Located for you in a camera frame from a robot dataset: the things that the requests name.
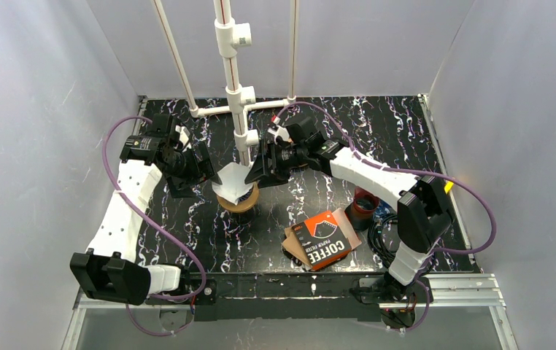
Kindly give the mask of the white paper coffee filter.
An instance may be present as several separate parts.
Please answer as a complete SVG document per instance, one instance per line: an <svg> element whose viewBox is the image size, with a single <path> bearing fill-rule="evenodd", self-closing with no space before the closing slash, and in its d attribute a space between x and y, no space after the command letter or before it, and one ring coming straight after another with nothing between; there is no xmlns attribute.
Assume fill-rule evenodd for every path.
<svg viewBox="0 0 556 350"><path fill-rule="evenodd" d="M212 184L212 189L219 195L232 203L237 203L237 199L249 191L253 185L245 184L244 178L250 168L239 163L231 162L218 171L222 184Z"/></svg>

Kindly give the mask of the wooden ring dripper holder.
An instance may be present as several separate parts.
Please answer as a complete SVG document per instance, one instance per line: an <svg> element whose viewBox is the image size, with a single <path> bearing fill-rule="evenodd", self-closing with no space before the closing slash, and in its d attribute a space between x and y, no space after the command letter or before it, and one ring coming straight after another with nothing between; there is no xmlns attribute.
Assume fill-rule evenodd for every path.
<svg viewBox="0 0 556 350"><path fill-rule="evenodd" d="M237 203L232 203L230 201L227 201L226 199L224 199L219 195L216 195L216 197L220 206L224 208L226 211L235 214L241 214L246 211L249 211L258 202L259 195L260 195L260 191L258 189L258 186L254 184L251 190L246 195L243 195L238 199Z"/></svg>

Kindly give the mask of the red and black carafe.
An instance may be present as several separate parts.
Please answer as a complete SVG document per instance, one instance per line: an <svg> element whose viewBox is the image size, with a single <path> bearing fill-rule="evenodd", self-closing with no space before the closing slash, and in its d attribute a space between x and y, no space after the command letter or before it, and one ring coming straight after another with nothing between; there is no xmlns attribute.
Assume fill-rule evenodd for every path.
<svg viewBox="0 0 556 350"><path fill-rule="evenodd" d="M373 223L373 216L380 199L364 190L356 187L351 204L345 209L345 214L355 231L368 230Z"/></svg>

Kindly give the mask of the orange coffee filter package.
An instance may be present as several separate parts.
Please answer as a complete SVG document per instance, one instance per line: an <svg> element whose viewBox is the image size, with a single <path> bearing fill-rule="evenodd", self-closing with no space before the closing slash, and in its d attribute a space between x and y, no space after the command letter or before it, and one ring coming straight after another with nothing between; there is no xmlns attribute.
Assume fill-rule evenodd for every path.
<svg viewBox="0 0 556 350"><path fill-rule="evenodd" d="M343 209L324 211L285 229L282 248L307 271L318 271L345 258L361 245Z"/></svg>

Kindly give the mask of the blue glass dripper cone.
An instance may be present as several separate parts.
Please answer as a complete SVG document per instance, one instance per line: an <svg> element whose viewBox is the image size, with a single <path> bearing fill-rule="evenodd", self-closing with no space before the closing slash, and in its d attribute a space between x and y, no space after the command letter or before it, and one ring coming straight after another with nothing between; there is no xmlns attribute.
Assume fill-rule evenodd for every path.
<svg viewBox="0 0 556 350"><path fill-rule="evenodd" d="M253 194L254 188L251 188L249 191L247 191L245 194L243 194L242 196L240 196L237 199L237 203L241 203L242 201L246 201L252 194Z"/></svg>

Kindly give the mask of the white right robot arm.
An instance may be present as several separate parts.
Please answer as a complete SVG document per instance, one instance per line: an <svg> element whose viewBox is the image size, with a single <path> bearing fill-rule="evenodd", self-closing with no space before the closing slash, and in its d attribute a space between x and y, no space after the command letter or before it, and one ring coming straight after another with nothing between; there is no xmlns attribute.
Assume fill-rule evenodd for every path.
<svg viewBox="0 0 556 350"><path fill-rule="evenodd" d="M390 281L412 284L455 221L443 179L409 174L406 169L392 171L352 151L347 142L329 139L309 117L286 127L271 127L244 181L260 188L278 186L302 166L354 184L397 214L400 243L388 268Z"/></svg>

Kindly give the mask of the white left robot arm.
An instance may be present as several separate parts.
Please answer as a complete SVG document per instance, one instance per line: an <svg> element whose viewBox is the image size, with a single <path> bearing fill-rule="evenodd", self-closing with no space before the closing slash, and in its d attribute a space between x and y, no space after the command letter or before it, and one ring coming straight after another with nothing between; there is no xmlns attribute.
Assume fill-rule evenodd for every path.
<svg viewBox="0 0 556 350"><path fill-rule="evenodd" d="M173 198L192 198L193 188L206 181L221 184L205 144L177 117L156 114L145 118L147 127L129 136L120 153L118 174L109 166L107 146L102 160L114 187L104 218L85 252L72 255L70 269L85 295L134 306L148 298L188 300L204 292L207 275L192 250L150 219L146 213L154 190L165 180ZM140 266L136 245L146 222L176 244L196 265L200 280L177 263Z"/></svg>

